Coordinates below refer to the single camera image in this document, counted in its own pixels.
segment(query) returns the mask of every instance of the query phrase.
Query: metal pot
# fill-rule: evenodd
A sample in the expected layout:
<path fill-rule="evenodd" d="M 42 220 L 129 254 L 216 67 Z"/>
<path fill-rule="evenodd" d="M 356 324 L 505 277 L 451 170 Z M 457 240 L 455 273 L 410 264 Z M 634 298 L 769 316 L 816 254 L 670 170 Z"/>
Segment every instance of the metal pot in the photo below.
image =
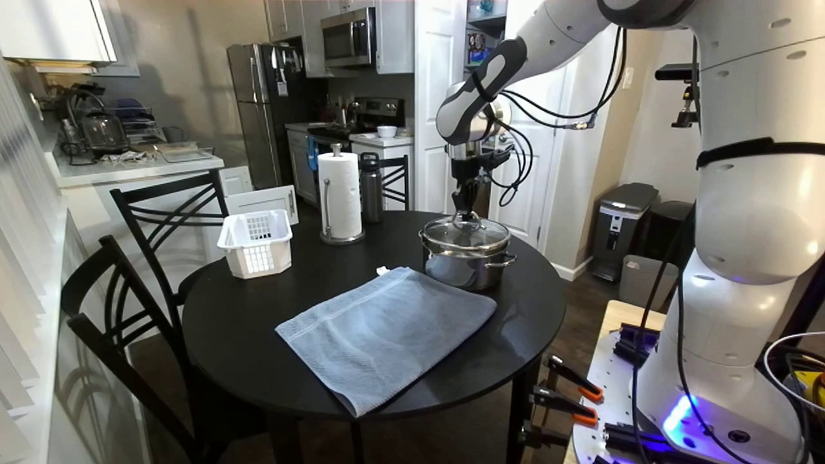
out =
<path fill-rule="evenodd" d="M 517 262 L 508 251 L 508 226 L 474 213 L 433 219 L 419 229 L 419 237 L 425 273 L 460 287 L 496 287 L 504 269 Z"/>

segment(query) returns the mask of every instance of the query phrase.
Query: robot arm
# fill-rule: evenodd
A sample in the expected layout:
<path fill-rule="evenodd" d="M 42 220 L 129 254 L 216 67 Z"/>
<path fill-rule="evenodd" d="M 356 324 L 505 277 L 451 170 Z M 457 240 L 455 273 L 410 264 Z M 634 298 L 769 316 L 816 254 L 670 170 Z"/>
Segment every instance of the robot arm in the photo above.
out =
<path fill-rule="evenodd" d="M 474 119 L 505 85 L 566 63 L 608 23 L 683 23 L 701 57 L 697 251 L 683 300 L 670 300 L 687 321 L 669 316 L 642 365 L 639 412 L 677 447 L 709 461 L 799 461 L 796 412 L 755 358 L 794 277 L 825 249 L 825 103 L 816 89 L 825 1 L 544 0 L 519 39 L 443 99 L 438 134 L 450 144 L 484 137 Z M 473 171 L 457 175 L 460 191 Z"/>
<path fill-rule="evenodd" d="M 450 144 L 479 139 L 473 121 L 496 94 L 519 79 L 550 72 L 581 52 L 608 19 L 594 0 L 546 0 L 519 39 L 504 40 L 496 54 L 450 94 L 437 128 Z"/>

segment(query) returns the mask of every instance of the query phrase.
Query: round black table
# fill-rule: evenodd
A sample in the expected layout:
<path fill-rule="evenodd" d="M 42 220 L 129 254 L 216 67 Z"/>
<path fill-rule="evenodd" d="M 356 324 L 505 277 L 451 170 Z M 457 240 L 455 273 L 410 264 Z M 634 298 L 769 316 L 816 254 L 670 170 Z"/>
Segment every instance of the round black table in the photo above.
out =
<path fill-rule="evenodd" d="M 183 335 L 191 361 L 227 392 L 261 403 L 272 416 L 341 416 L 348 410 L 277 335 L 277 324 L 376 275 L 380 264 L 423 268 L 419 229 L 437 213 L 386 210 L 366 240 L 325 245 L 321 219 L 303 217 L 292 237 L 292 268 L 279 275 L 234 277 L 227 260 L 200 269 L 187 295 Z M 519 427 L 539 358 L 566 318 L 566 287 L 542 251 L 521 240 L 519 260 L 487 290 L 496 313 L 425 376 L 361 419 L 425 412 L 474 398 L 514 380 L 508 461 L 519 461 Z M 300 459 L 298 429 L 273 433 L 283 461 Z"/>

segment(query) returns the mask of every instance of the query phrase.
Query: pot lid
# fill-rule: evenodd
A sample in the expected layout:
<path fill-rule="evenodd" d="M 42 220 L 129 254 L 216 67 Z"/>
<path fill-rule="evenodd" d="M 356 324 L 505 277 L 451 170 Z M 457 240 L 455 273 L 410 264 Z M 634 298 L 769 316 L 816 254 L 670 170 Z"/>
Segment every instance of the pot lid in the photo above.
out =
<path fill-rule="evenodd" d="M 510 229 L 491 219 L 442 217 L 420 226 L 423 240 L 461 251 L 500 249 L 510 240 Z"/>

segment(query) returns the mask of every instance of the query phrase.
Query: kitchen cabinet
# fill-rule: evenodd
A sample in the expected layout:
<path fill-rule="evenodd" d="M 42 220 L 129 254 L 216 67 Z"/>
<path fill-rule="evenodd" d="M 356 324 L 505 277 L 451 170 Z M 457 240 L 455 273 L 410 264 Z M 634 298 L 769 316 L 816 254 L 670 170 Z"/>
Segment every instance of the kitchen cabinet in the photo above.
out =
<path fill-rule="evenodd" d="M 303 35 L 305 6 L 300 0 L 265 0 L 269 35 L 273 40 Z"/>
<path fill-rule="evenodd" d="M 303 1 L 303 10 L 305 10 L 303 39 L 305 39 L 307 77 L 328 77 L 325 40 L 321 34 L 321 19 L 337 13 L 336 1 L 332 0 L 313 0 L 313 1 Z"/>
<path fill-rule="evenodd" d="M 376 73 L 410 73 L 415 68 L 415 4 L 380 0 L 376 4 Z"/>
<path fill-rule="evenodd" d="M 117 62 L 102 0 L 0 0 L 0 10 L 6 57 Z"/>
<path fill-rule="evenodd" d="M 341 10 L 358 10 L 358 6 L 372 6 L 376 0 L 337 0 L 336 1 Z"/>

